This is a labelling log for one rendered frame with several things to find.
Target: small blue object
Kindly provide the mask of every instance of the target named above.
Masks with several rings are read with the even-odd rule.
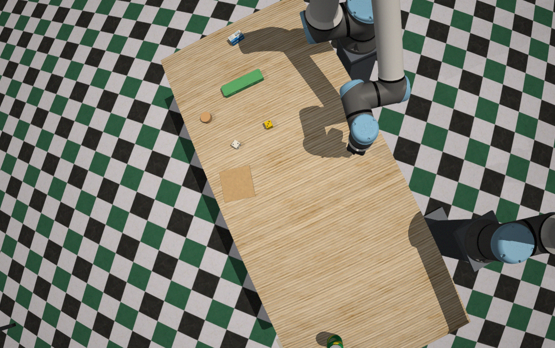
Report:
[[[234,46],[235,44],[238,44],[239,41],[241,41],[244,38],[245,38],[245,36],[241,33],[241,31],[237,30],[237,32],[233,33],[232,35],[230,35],[228,37],[228,41],[232,44],[232,46]]]
[[[528,227],[520,223],[500,226],[492,235],[492,253],[504,263],[526,261],[535,249],[535,238]]]
[[[305,11],[301,11],[299,15],[301,15],[301,23],[303,23],[303,31],[305,31],[305,38],[306,40],[308,40],[308,44],[317,44],[318,42],[315,42],[312,38],[312,35],[310,34],[310,29],[308,29],[308,22],[305,21]]]
[[[408,98],[410,98],[410,80],[406,75],[404,75],[404,77],[406,78],[406,93],[404,94],[404,99],[402,99],[401,102],[405,102]]]
[[[361,145],[374,143],[378,137],[378,131],[378,121],[368,113],[362,113],[355,117],[350,126],[350,134]]]
[[[370,0],[348,0],[346,2],[346,9],[359,22],[364,24],[374,23],[372,2]]]
[[[364,83],[363,80],[352,80],[343,84],[343,86],[340,87],[340,99],[346,94],[346,92],[348,92],[349,89],[362,83]]]

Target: green rectangular bar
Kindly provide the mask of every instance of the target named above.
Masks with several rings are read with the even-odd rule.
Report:
[[[260,72],[260,69],[256,69],[250,73],[239,77],[235,81],[228,82],[222,86],[222,93],[224,97],[228,98],[238,92],[244,90],[245,88],[251,87],[258,82],[264,80],[264,76]]]

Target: tiled floor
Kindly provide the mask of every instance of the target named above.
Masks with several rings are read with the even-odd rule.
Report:
[[[0,347],[277,346],[160,66],[273,2],[0,1]],[[421,211],[555,211],[555,0],[401,8],[374,115]],[[445,261],[471,323],[429,348],[555,347],[554,255]]]

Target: blue and white toy car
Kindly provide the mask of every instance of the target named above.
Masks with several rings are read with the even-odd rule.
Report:
[[[237,30],[236,33],[233,33],[232,35],[230,35],[228,37],[228,41],[232,44],[232,46],[234,46],[235,44],[238,44],[238,42],[241,41],[244,38],[245,38],[245,36],[241,33],[241,31]]]

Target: cork square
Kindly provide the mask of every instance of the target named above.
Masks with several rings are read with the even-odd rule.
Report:
[[[256,196],[249,165],[220,172],[219,178],[226,203]]]

